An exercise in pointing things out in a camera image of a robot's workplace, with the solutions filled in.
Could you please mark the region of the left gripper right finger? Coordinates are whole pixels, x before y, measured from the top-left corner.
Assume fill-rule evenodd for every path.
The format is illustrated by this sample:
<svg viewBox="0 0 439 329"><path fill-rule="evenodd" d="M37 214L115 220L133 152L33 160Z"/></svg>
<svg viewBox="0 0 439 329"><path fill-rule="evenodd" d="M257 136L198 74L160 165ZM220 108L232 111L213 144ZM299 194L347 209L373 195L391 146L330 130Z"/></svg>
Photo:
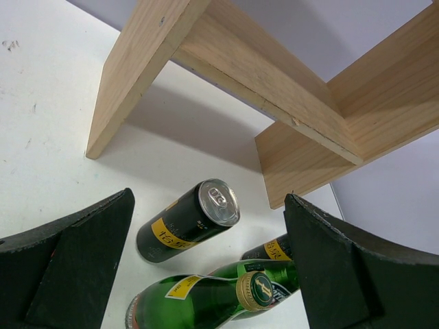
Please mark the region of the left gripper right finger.
<svg viewBox="0 0 439 329"><path fill-rule="evenodd" d="M310 328L437 328L438 255L399 245L295 194L285 225Z"/></svg>

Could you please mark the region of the black yellow can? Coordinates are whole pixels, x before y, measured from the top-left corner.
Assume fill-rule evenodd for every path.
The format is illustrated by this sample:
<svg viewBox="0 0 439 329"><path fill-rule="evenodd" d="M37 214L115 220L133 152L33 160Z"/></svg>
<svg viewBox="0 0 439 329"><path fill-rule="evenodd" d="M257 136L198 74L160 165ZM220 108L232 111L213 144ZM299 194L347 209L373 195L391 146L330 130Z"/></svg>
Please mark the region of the black yellow can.
<svg viewBox="0 0 439 329"><path fill-rule="evenodd" d="M161 263L231 229L239 220L232 188L217 178L203 180L139 229L137 249L147 261Z"/></svg>
<svg viewBox="0 0 439 329"><path fill-rule="evenodd" d="M247 259L293 260L288 235L278 236L275 239L244 252L241 256L241 260Z"/></svg>

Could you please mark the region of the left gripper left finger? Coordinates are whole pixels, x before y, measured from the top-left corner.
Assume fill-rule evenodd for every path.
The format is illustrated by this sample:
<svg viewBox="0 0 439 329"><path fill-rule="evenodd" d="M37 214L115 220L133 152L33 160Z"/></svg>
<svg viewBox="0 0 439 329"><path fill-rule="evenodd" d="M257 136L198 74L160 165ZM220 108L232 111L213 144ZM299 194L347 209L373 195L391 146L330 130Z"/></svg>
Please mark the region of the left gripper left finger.
<svg viewBox="0 0 439 329"><path fill-rule="evenodd" d="M135 198L125 188L1 239L2 328L100 328Z"/></svg>

